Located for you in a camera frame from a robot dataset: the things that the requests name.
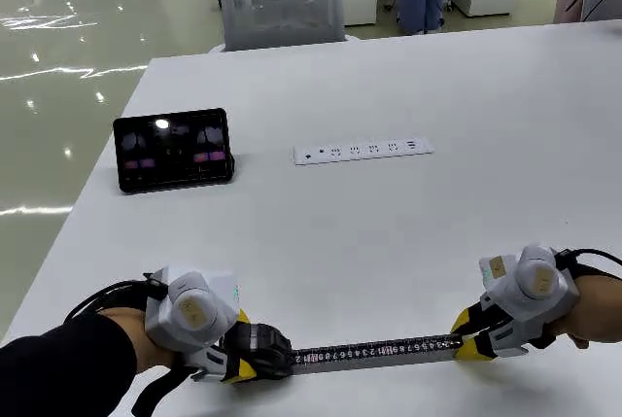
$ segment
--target white power strip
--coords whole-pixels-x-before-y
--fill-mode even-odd
[[[426,138],[404,138],[380,142],[361,142],[346,145],[320,145],[294,147],[296,165],[321,162],[352,161],[376,157],[410,156],[433,153],[434,148]]]

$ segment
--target glossy floor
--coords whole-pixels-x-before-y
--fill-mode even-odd
[[[508,17],[454,12],[446,29],[546,23],[554,3],[520,0]],[[349,31],[398,34],[384,12]],[[0,337],[149,60],[222,39],[216,0],[0,0]]]

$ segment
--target screen display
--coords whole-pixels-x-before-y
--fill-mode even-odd
[[[119,184],[139,191],[227,181],[233,174],[222,109],[117,119]]]

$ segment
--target human hand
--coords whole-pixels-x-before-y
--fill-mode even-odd
[[[622,281],[607,276],[581,276],[574,280],[580,299],[570,314],[548,326],[547,332],[567,334],[576,347],[590,341],[622,341]]]
[[[145,312],[135,308],[107,308],[99,312],[119,325],[134,346],[136,354],[136,373],[156,365],[169,368],[173,365],[175,353],[157,346],[145,333]]]

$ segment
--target table surface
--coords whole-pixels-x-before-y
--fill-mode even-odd
[[[233,270],[251,318],[302,348],[445,333],[478,259],[530,242],[619,255],[621,58],[614,21],[155,59],[124,114],[225,108],[234,182],[122,195],[109,140],[5,341],[167,264]],[[436,152],[293,164],[296,144],[412,135]],[[620,369],[622,347],[564,338],[486,365],[186,382],[156,416],[617,415]]]

